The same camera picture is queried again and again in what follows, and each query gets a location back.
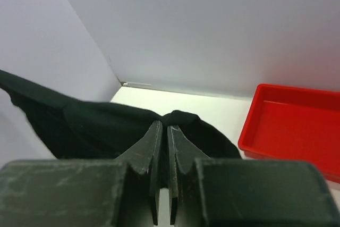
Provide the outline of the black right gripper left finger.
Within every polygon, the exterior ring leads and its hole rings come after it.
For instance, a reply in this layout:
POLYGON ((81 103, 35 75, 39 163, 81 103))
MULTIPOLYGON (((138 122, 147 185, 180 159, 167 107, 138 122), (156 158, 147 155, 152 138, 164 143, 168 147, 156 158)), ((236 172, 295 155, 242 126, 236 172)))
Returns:
POLYGON ((117 225, 157 225, 163 126, 155 121, 145 135, 118 157, 126 164, 117 225))

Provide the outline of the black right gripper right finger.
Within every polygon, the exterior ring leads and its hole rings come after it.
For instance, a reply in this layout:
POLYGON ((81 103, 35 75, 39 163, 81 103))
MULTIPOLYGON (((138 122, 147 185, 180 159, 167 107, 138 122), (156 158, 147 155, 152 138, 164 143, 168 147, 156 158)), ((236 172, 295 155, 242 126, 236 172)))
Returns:
POLYGON ((212 225, 204 163, 211 158, 177 125, 167 127, 169 208, 172 225, 212 225))

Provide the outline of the black t shirt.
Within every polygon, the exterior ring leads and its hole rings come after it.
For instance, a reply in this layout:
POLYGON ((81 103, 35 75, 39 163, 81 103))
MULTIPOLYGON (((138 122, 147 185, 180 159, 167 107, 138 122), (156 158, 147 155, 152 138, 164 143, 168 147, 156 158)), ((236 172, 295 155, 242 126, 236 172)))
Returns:
POLYGON ((36 135, 58 159, 117 158, 160 121, 177 125, 207 156, 240 158, 238 148, 196 114, 174 110, 166 115, 116 103, 82 101, 6 71, 1 88, 20 108, 36 135))

